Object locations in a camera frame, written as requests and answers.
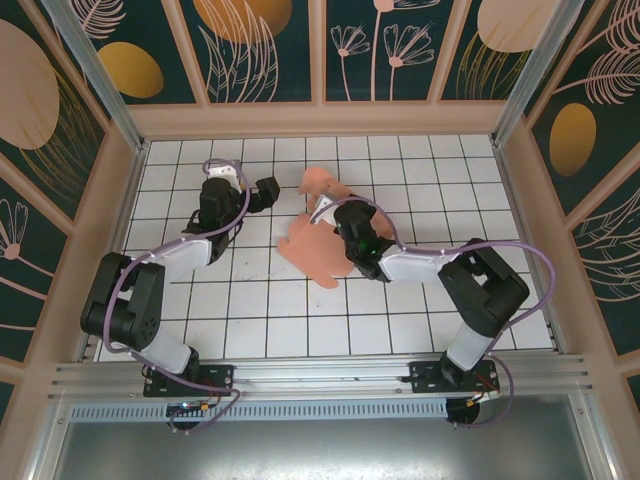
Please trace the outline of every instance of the vent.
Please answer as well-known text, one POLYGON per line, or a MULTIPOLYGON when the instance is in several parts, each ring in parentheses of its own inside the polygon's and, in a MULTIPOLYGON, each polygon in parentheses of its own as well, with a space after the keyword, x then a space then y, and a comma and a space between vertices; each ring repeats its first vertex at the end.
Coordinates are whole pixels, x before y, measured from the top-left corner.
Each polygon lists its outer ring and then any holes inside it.
MULTIPOLYGON (((71 422, 166 422, 177 404, 83 404, 73 407, 71 422)), ((219 407, 189 412, 176 422, 205 420, 219 407)), ((446 399, 245 402, 234 406, 220 421, 339 420, 368 418, 442 418, 446 399)))

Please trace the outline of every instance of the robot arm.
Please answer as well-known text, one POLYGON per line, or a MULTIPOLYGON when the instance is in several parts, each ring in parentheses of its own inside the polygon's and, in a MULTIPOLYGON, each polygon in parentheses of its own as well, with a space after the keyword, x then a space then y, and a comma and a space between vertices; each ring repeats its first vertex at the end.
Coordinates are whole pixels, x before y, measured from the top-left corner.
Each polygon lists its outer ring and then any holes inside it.
MULTIPOLYGON (((334 200, 321 196, 316 212, 334 200)), ((492 248, 439 256, 403 250, 376 234, 371 226, 375 213, 373 206, 351 201, 329 208, 317 218, 336 227, 345 241, 347 258, 369 279, 425 282, 437 275, 464 320, 440 360, 442 377, 458 386, 527 299, 529 289, 492 248), (479 277, 486 280, 481 284, 476 280, 479 277)), ((481 242, 472 239, 467 245, 481 242)))
MULTIPOLYGON (((207 165, 205 173, 207 179, 200 192, 200 208, 191 215, 184 233, 206 234, 228 225, 240 214, 249 194, 231 166, 207 165)), ((251 193, 249 199, 250 213, 270 208, 280 193, 273 177, 258 180, 256 186, 257 192, 251 193)), ((198 383, 198 353, 161 326, 163 292, 169 283, 218 260, 229 243, 229 232, 202 240, 185 240, 140 264, 118 292, 110 340, 139 352, 171 373, 198 383)), ((130 263, 130 257, 118 253, 104 256, 82 312, 84 332, 102 336, 107 303, 116 281, 130 263)))

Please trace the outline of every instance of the black bracket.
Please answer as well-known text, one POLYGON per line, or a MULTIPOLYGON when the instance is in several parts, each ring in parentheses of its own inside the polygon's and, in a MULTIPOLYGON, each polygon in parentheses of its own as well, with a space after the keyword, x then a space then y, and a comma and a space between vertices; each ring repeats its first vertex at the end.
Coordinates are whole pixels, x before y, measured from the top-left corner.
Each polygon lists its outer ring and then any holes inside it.
POLYGON ((474 369, 464 376, 459 386, 448 382, 441 374, 440 360, 428 362, 411 362, 409 376, 401 380, 411 384, 413 393, 468 393, 481 392, 490 389, 500 390, 496 364, 492 360, 480 360, 474 369))
MULTIPOLYGON (((233 365, 201 365, 197 383, 231 389, 233 388, 234 370, 235 367, 233 365)), ((142 395, 146 398, 202 398, 209 396, 205 390, 187 387, 181 383, 174 382, 151 368, 146 371, 142 395)), ((231 395, 231 392, 220 394, 221 397, 228 397, 229 395, 231 395)))

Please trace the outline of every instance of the yellow circle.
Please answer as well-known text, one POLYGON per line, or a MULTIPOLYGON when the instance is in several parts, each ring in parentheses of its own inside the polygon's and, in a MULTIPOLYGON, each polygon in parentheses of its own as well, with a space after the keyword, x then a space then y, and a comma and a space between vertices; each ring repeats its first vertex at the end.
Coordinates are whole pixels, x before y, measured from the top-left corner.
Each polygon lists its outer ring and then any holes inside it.
POLYGON ((193 0, 198 15, 213 33, 233 43, 255 43, 262 35, 255 31, 245 2, 255 16, 257 28, 262 18, 274 37, 289 23, 291 0, 193 0))
POLYGON ((560 110, 551 127, 551 165, 560 175, 575 175, 589 160, 595 143, 593 113, 584 105, 570 103, 560 110))
POLYGON ((98 51, 98 56, 116 88, 125 95, 149 98, 164 86, 162 70, 151 55, 137 45, 114 42, 98 51))
POLYGON ((525 52, 538 43, 557 0, 483 0, 478 11, 482 43, 497 52, 525 52))
POLYGON ((29 35, 0 20, 0 138, 23 149, 40 148, 58 124, 56 72, 29 35))

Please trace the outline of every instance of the purple cable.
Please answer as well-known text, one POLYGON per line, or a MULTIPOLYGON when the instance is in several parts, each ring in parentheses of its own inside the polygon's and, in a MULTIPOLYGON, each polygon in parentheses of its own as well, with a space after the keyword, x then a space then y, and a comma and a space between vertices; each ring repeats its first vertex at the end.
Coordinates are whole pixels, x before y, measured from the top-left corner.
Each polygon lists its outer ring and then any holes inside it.
POLYGON ((212 165, 212 164, 227 165, 229 167, 232 167, 233 169, 235 169, 237 175, 240 177, 240 179, 242 180, 244 185, 246 185, 246 195, 245 195, 245 199, 244 199, 244 205, 242 206, 242 209, 240 209, 240 213, 238 214, 238 216, 235 219, 233 219, 233 221, 231 223, 229 223, 228 225, 226 225, 226 226, 224 226, 222 228, 214 230, 213 232, 207 232, 207 233, 202 233, 202 234, 199 234, 199 235, 189 235, 187 237, 181 237, 181 238, 179 238, 177 240, 174 240, 172 242, 166 243, 164 245, 160 245, 159 247, 156 247, 153 250, 150 250, 149 252, 145 253, 144 255, 141 255, 140 257, 138 257, 135 260, 133 260, 122 271, 122 274, 120 275, 120 277, 116 281, 116 284, 115 284, 115 286, 113 288, 113 293, 111 294, 111 297, 109 298, 109 303, 107 304, 107 310, 106 310, 105 315, 104 315, 104 327, 102 329, 102 342, 103 342, 105 348, 107 349, 107 351, 109 351, 111 353, 130 352, 131 356, 133 358, 135 358, 136 360, 139 360, 140 362, 145 364, 147 367, 152 368, 154 370, 157 370, 158 372, 162 373, 163 375, 169 377, 171 380, 173 380, 173 381, 175 381, 177 383, 180 383, 182 385, 185 385, 187 387, 197 388, 197 389, 204 390, 204 391, 210 392, 210 393, 229 393, 229 392, 231 392, 231 393, 235 393, 236 394, 234 399, 231 400, 231 402, 229 402, 223 409, 221 409, 220 412, 218 412, 213 418, 207 420, 206 422, 201 422, 196 427, 192 428, 191 431, 193 431, 194 433, 196 431, 203 430, 203 429, 207 428, 208 426, 212 425, 218 418, 220 418, 222 415, 227 413, 227 411, 233 406, 233 404, 238 401, 238 399, 240 398, 241 392, 239 390, 236 390, 236 389, 210 387, 210 386, 207 386, 207 385, 199 385, 197 383, 189 382, 189 381, 184 380, 183 378, 180 378, 180 377, 174 375, 173 373, 171 373, 171 372, 159 367, 158 365, 155 365, 153 362, 151 362, 151 361, 145 359, 144 357, 142 357, 141 355, 139 355, 138 352, 135 352, 135 351, 133 351, 133 350, 131 350, 129 348, 114 348, 113 345, 111 344, 110 332, 111 332, 111 319, 112 319, 112 316, 113 316, 113 309, 115 307, 116 300, 118 298, 118 292, 120 292, 120 289, 122 288, 122 285, 124 285, 124 282, 127 279, 127 277, 129 276, 129 274, 138 265, 140 265, 145 260, 148 260, 149 258, 154 257, 155 255, 161 255, 162 253, 166 252, 167 250, 172 249, 176 245, 180 245, 182 243, 187 243, 187 242, 194 241, 194 240, 205 240, 205 239, 207 239, 209 237, 212 237, 214 235, 219 235, 220 233, 227 232, 227 231, 233 229, 238 223, 240 223, 240 221, 242 221, 242 218, 247 213, 247 210, 249 209, 249 201, 251 199, 251 189, 249 188, 249 180, 247 179, 247 177, 244 174, 244 172, 240 169, 240 167, 238 166, 238 164, 236 162, 229 161, 229 160, 218 159, 218 158, 211 158, 211 159, 205 161, 202 164, 202 170, 204 171, 205 174, 209 173, 208 172, 208 167, 210 165, 212 165))
POLYGON ((507 322, 505 324, 505 326, 502 328, 502 330, 500 330, 500 332, 498 333, 496 338, 493 339, 493 341, 489 344, 489 346, 485 350, 485 354, 486 355, 489 355, 498 364, 500 364, 500 366, 504 369, 504 371, 505 371, 505 373, 507 375, 507 379, 509 380, 509 401, 507 403, 507 406, 505 407, 505 409, 497 417, 493 418, 492 420, 488 420, 486 422, 482 422, 482 423, 479 423, 479 424, 476 424, 476 425, 471 424, 471 425, 466 425, 466 426, 469 427, 469 428, 486 427, 488 425, 493 425, 493 424, 497 423, 498 421, 502 420, 503 418, 505 418, 507 413, 509 413, 509 411, 511 410, 511 405, 513 404, 513 396, 514 396, 514 393, 515 393, 515 386, 513 384, 513 376, 511 375, 511 372, 507 368, 507 365, 502 360, 500 360, 498 357, 492 355, 490 352, 493 349, 493 347, 495 346, 496 342, 500 339, 500 337, 502 336, 502 334, 506 330, 508 330, 509 328, 514 326, 516 323, 521 322, 525 318, 533 315, 533 313, 535 313, 537 310, 540 310, 551 299, 551 295, 553 295, 553 291, 556 288, 556 270, 555 270, 555 268, 553 268, 553 264, 551 263, 551 260, 549 260, 549 257, 547 257, 541 250, 539 250, 539 249, 537 249, 537 248, 535 248, 535 247, 533 247, 531 245, 528 245, 528 244, 522 243, 522 242, 513 242, 513 241, 508 241, 508 240, 491 240, 491 241, 488 241, 488 242, 475 243, 473 245, 465 245, 464 247, 451 248, 451 249, 447 249, 447 250, 445 250, 445 249, 442 249, 442 250, 428 250, 428 249, 425 249, 425 248, 407 246, 400 239, 400 236, 398 235, 398 229, 396 228, 396 226, 394 225, 393 221, 391 220, 391 217, 389 217, 389 214, 387 212, 385 212, 380 207, 380 205, 378 205, 373 200, 369 200, 368 198, 358 197, 358 196, 341 198, 341 199, 338 199, 338 200, 335 200, 335 201, 331 202, 330 204, 324 206, 323 208, 318 210, 316 213, 314 213, 311 216, 310 223, 315 223, 316 220, 318 219, 318 217, 320 217, 323 213, 325 213, 330 208, 335 207, 337 205, 342 205, 342 204, 347 203, 347 202, 353 202, 353 201, 364 202, 364 203, 366 203, 368 205, 371 205, 378 212, 380 212, 380 214, 384 217, 384 219, 387 222, 389 222, 389 226, 391 227, 391 232, 393 234, 393 238, 394 238, 396 244, 398 245, 399 248, 401 248, 402 250, 404 250, 406 252, 429 255, 429 256, 438 256, 438 255, 444 256, 444 255, 457 255, 457 254, 460 254, 460 253, 471 252, 473 250, 479 250, 481 248, 488 248, 488 247, 516 247, 516 248, 522 248, 523 250, 528 250, 528 251, 532 252, 533 254, 537 255, 545 263, 545 265, 547 266, 547 269, 549 270, 549 288, 545 292, 544 296, 540 299, 540 301, 537 304, 535 304, 529 310, 527 310, 526 312, 518 315, 513 320, 507 322))

